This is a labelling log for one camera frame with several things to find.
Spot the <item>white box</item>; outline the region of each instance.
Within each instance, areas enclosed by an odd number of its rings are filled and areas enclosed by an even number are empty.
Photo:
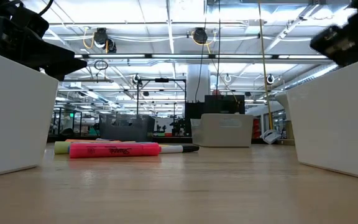
[[[44,154],[58,80],[0,56],[0,174]]]
[[[191,120],[193,144],[204,147],[250,147],[254,116],[203,114]]]
[[[358,176],[358,62],[287,95],[298,160]]]

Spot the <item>black monitor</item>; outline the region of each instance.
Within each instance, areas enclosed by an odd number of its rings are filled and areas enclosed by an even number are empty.
[[[205,95],[204,113],[245,114],[244,95]]]

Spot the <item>desk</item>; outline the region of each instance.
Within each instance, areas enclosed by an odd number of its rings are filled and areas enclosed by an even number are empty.
[[[0,175],[0,223],[358,223],[358,178],[293,146],[69,160]]]

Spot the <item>sharpie marker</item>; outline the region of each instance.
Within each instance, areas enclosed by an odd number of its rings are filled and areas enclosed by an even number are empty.
[[[196,152],[198,146],[161,146],[161,154]]]

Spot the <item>black marker cap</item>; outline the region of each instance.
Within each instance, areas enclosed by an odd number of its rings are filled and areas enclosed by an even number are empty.
[[[182,146],[183,147],[183,153],[184,152],[195,152],[200,149],[198,146]]]

